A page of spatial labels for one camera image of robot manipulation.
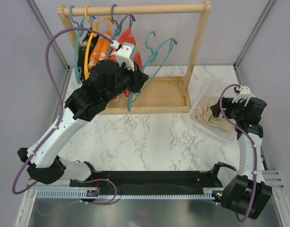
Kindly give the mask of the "orange white-speckled trousers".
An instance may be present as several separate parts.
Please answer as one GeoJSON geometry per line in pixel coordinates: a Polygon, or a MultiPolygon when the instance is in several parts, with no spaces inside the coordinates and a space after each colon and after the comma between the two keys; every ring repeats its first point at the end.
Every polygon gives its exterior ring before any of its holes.
{"type": "Polygon", "coordinates": [[[104,37],[96,36],[94,37],[93,34],[89,37],[90,44],[87,45],[86,50],[88,50],[92,44],[92,41],[97,41],[96,45],[92,51],[89,51],[90,57],[88,60],[88,67],[87,70],[84,69],[85,80],[88,80],[90,77],[90,69],[94,67],[99,61],[105,60],[108,57],[108,49],[110,46],[110,42],[106,40],[104,37]]]}

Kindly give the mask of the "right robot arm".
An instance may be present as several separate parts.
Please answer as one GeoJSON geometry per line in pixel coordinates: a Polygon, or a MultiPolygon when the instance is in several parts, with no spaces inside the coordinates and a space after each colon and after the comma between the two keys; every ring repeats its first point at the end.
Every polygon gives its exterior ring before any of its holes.
{"type": "Polygon", "coordinates": [[[239,170],[222,166],[210,174],[214,186],[224,186],[222,207],[250,219],[257,219],[271,198],[272,188],[265,184],[260,163],[263,128],[259,124],[267,103],[257,97],[240,99],[221,98],[211,106],[213,116],[224,114],[225,119],[236,123],[237,142],[240,150],[239,170]]]}

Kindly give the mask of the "beige trousers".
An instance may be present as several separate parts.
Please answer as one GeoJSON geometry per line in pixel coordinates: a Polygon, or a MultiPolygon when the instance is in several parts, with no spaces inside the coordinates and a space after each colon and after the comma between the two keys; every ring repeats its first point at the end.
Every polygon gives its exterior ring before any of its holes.
{"type": "Polygon", "coordinates": [[[218,100],[218,97],[212,96],[200,101],[195,107],[195,118],[204,124],[220,128],[223,131],[230,133],[233,131],[234,127],[220,115],[219,117],[213,116],[211,106],[215,105],[218,100]]]}

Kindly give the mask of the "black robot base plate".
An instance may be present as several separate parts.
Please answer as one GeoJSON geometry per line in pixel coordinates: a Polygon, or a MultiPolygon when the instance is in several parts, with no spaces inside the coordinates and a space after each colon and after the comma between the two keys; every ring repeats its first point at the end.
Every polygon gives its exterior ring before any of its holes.
{"type": "Polygon", "coordinates": [[[95,171],[87,181],[98,180],[98,183],[79,183],[70,181],[71,187],[95,187],[103,192],[114,193],[110,180],[117,192],[178,194],[180,192],[202,192],[203,188],[221,188],[217,178],[220,168],[236,171],[233,166],[218,162],[210,171],[95,171]]]}

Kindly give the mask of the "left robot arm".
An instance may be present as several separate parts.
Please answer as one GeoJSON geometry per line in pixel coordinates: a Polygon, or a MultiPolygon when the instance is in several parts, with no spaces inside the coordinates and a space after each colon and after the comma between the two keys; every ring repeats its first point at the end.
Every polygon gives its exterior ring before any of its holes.
{"type": "Polygon", "coordinates": [[[104,111],[109,102],[129,90],[140,92],[149,76],[143,73],[137,64],[135,70],[129,70],[112,60],[102,60],[90,70],[85,83],[65,101],[62,119],[50,127],[41,140],[30,148],[20,148],[18,155],[27,161],[27,172],[31,179],[51,184],[60,179],[81,181],[93,186],[97,175],[89,162],[68,161],[59,156],[67,142],[93,118],[104,111]]]}

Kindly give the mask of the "yellow hanger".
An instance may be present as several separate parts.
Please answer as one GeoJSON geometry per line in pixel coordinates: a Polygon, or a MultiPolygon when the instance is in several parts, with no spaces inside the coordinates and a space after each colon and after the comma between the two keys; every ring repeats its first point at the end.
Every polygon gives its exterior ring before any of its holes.
{"type": "MultiPolygon", "coordinates": [[[[86,5],[85,8],[84,8],[84,14],[85,14],[86,20],[91,25],[90,29],[94,30],[94,31],[97,31],[98,30],[98,25],[99,25],[100,22],[98,22],[96,25],[94,25],[93,20],[94,20],[95,16],[88,14],[88,8],[90,8],[90,5],[86,5]]],[[[89,39],[88,39],[88,42],[87,42],[87,46],[86,46],[85,60],[84,60],[84,77],[85,77],[85,81],[89,78],[88,56],[89,56],[89,50],[90,50],[91,41],[92,41],[92,38],[94,36],[97,36],[97,34],[91,32],[90,36],[89,36],[89,39]]]]}

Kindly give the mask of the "grey-blue hanger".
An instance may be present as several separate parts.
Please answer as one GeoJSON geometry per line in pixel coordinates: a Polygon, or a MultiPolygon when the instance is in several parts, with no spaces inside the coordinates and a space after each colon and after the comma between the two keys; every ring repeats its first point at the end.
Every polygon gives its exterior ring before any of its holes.
{"type": "Polygon", "coordinates": [[[116,4],[113,4],[113,5],[111,6],[111,14],[110,14],[111,19],[112,19],[112,20],[115,22],[115,24],[116,24],[116,29],[114,30],[114,33],[113,33],[113,40],[114,40],[117,36],[119,36],[119,35],[121,34],[121,32],[122,32],[122,27],[123,27],[123,22],[126,20],[126,18],[129,17],[129,28],[131,28],[132,25],[133,25],[133,22],[136,21],[134,15],[131,15],[131,14],[130,14],[130,15],[126,15],[126,16],[124,16],[124,18],[123,18],[120,22],[118,22],[116,19],[114,19],[114,9],[115,9],[116,6],[117,6],[116,4]]]}

